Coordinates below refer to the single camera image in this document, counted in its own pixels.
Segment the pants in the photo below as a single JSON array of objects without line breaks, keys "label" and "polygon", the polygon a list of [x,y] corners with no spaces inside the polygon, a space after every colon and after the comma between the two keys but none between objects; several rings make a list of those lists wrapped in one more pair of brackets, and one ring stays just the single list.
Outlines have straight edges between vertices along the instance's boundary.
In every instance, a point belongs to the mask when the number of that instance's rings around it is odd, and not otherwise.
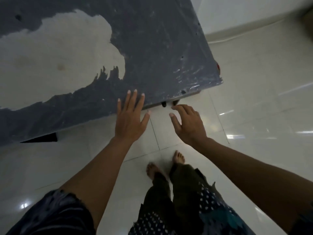
[{"label": "pants", "polygon": [[201,234],[203,222],[199,217],[198,193],[203,184],[221,198],[215,185],[210,186],[198,169],[187,164],[174,164],[170,171],[170,180],[173,184],[173,202],[168,181],[161,173],[156,173],[153,186],[148,190],[140,207],[138,218],[155,212],[178,235]]}]

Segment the person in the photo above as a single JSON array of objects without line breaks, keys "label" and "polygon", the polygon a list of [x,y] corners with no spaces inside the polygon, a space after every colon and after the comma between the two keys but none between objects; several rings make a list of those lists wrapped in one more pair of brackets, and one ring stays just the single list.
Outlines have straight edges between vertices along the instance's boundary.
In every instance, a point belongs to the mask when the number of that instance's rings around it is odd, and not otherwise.
[{"label": "person", "polygon": [[[128,91],[122,108],[117,102],[115,136],[81,171],[59,189],[48,192],[7,234],[95,234],[129,148],[146,129],[150,113],[140,121],[144,94]],[[313,182],[268,165],[208,138],[201,117],[188,105],[173,106],[170,113],[181,140],[211,160],[246,196],[286,233],[313,234]],[[129,234],[254,234],[236,212],[210,186],[203,174],[185,164],[176,151],[170,187],[157,166],[147,174],[153,186]]]}]

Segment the tile floor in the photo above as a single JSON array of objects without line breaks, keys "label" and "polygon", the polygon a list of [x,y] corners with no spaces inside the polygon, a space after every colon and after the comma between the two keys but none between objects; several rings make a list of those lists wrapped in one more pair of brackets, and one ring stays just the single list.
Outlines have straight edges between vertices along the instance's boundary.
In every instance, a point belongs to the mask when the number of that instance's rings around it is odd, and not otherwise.
[{"label": "tile floor", "polygon": [[[181,103],[200,112],[216,141],[313,180],[313,42],[302,26],[285,20],[210,48],[224,83]],[[216,166],[182,143],[170,107],[151,110],[146,132],[121,167],[98,234],[127,234],[151,186],[146,165],[154,161],[168,171],[175,150],[209,183],[216,181],[257,235],[284,234]],[[111,116],[62,131],[56,143],[0,148],[0,233],[94,158],[114,135],[114,124]]]}]

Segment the hand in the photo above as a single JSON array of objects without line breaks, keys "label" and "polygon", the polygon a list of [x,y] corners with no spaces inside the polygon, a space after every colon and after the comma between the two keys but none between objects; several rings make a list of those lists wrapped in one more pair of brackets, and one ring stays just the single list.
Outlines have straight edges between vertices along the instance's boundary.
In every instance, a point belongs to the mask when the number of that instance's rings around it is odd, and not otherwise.
[{"label": "hand", "polygon": [[182,124],[180,124],[175,114],[170,113],[175,132],[184,143],[193,146],[198,141],[207,138],[199,112],[188,105],[177,105],[172,109],[177,110],[182,119]]},{"label": "hand", "polygon": [[140,138],[143,132],[146,130],[147,124],[150,118],[150,111],[145,114],[140,122],[140,112],[145,101],[144,93],[135,107],[137,98],[137,90],[134,90],[134,94],[131,97],[131,91],[127,92],[125,105],[121,107],[121,101],[117,101],[117,119],[115,125],[115,138],[120,140],[126,140],[129,143],[133,143]]}]

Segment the bare foot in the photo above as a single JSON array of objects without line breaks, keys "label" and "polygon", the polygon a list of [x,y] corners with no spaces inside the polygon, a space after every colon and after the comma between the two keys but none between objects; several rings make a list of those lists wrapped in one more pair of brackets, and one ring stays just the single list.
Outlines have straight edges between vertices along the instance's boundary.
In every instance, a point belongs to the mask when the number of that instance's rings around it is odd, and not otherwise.
[{"label": "bare foot", "polygon": [[146,169],[146,172],[147,172],[147,175],[148,177],[153,180],[154,179],[154,174],[156,172],[160,172],[160,169],[153,163],[153,162],[150,162],[148,165],[147,165],[147,169]]},{"label": "bare foot", "polygon": [[176,150],[173,156],[173,162],[185,164],[185,157],[179,151]]}]

